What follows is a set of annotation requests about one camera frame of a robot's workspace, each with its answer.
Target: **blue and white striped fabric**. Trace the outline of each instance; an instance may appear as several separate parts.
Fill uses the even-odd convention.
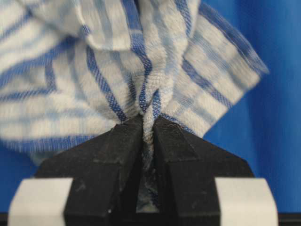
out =
[[[267,68],[200,0],[1,0],[0,139],[61,151],[137,114],[202,137]]]

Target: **blue backdrop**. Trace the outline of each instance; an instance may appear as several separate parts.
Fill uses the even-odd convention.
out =
[[[203,0],[251,42],[270,75],[205,139],[246,160],[267,179],[278,211],[301,212],[301,0]],[[24,154],[0,144],[0,211],[36,170]]]

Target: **cloth towel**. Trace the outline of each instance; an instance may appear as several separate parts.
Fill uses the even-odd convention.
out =
[[[33,158],[141,114],[147,175],[159,115],[202,137],[266,72],[200,0],[0,1],[0,139]]]

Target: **clamp jaw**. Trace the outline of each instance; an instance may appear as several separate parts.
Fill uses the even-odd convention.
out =
[[[239,216],[254,214],[254,208],[228,213],[229,206],[241,207],[242,202],[250,199],[245,190],[252,196],[253,188],[259,188],[259,191],[263,188],[263,198],[260,198],[260,194],[254,196],[253,204],[258,201],[258,208],[269,210],[266,213],[255,213],[257,222],[287,225],[286,219],[294,218],[293,222],[301,225],[300,215],[279,215],[278,222],[275,202],[266,182],[254,178],[245,160],[162,117],[158,117],[154,125],[154,159],[160,212],[136,213],[142,170],[142,136],[143,121],[137,116],[45,160],[34,178],[27,181],[40,180],[40,183],[44,183],[45,179],[70,178],[64,205],[60,207],[62,211],[58,213],[62,225],[67,226],[237,225],[233,224],[233,215],[237,214],[236,223],[239,223],[244,220]],[[10,226],[17,225],[14,222],[20,222],[20,219],[29,222],[28,225],[35,225],[30,224],[34,222],[32,218],[35,214],[27,214],[26,209],[36,203],[31,200],[24,202],[27,195],[22,193],[22,186],[21,183],[10,206]],[[229,200],[236,202],[229,205]],[[49,200],[40,206],[47,206],[47,202]],[[45,219],[55,217],[51,212],[44,214]]]

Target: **fabric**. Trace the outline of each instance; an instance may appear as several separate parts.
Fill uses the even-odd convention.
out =
[[[279,212],[301,212],[301,1],[204,2],[242,32],[270,71],[204,139],[266,178]]]
[[[0,138],[34,156],[142,114],[152,174],[159,115],[202,137],[268,71],[199,0],[3,0],[0,11]]]

